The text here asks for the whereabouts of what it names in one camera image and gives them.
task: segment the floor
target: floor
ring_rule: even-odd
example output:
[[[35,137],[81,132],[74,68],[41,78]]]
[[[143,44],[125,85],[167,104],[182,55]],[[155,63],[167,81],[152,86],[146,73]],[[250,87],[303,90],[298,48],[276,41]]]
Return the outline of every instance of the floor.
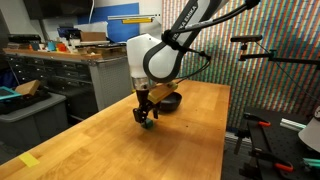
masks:
[[[233,138],[226,137],[225,151],[222,165],[222,180],[244,180],[243,176],[239,175],[239,168],[243,166],[244,162],[249,162],[248,151],[250,150],[250,143],[244,142],[240,148],[239,154],[235,155],[233,150],[236,141]],[[23,151],[9,147],[0,142],[0,165],[9,161],[10,159],[21,154]]]

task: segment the metal cabinet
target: metal cabinet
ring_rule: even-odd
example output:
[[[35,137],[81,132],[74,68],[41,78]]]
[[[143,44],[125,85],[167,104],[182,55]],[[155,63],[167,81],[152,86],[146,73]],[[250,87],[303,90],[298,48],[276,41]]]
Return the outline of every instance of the metal cabinet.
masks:
[[[67,97],[68,115],[86,119],[130,95],[126,56],[104,60],[73,60],[7,54],[20,84],[38,79],[41,87]]]

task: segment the wall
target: wall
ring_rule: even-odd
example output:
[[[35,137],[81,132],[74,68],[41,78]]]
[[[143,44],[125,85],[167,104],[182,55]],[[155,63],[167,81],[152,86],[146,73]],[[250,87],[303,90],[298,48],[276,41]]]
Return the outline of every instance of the wall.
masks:
[[[161,0],[95,0],[95,7],[102,6],[113,6],[127,3],[139,3],[140,14],[161,14],[162,1]],[[24,6],[23,0],[1,0],[0,9],[8,25],[9,31],[12,34],[40,34],[40,25],[37,20],[30,20],[27,10]],[[73,23],[77,24],[76,17],[68,18],[56,18],[56,19],[45,19],[44,25],[50,39],[55,39],[58,37],[56,29],[59,24],[63,23]],[[140,25],[140,33],[149,32],[151,34],[159,34],[161,32],[161,27],[158,23],[149,23]]]
[[[214,18],[239,7],[243,0],[230,0]],[[170,28],[186,0],[163,0],[163,29]],[[316,66],[279,63],[311,98],[294,84],[274,62],[266,59],[238,61],[240,43],[230,43],[236,35],[261,34],[267,49],[276,49],[277,57],[318,59],[320,52],[320,1],[270,0],[219,25],[203,29],[192,48],[212,55],[210,67],[191,79],[230,85],[231,104],[228,127],[239,127],[246,106],[294,114],[311,114],[320,101],[320,71]],[[264,53],[256,44],[248,44],[247,53]],[[180,76],[199,69],[204,62],[188,54]]]

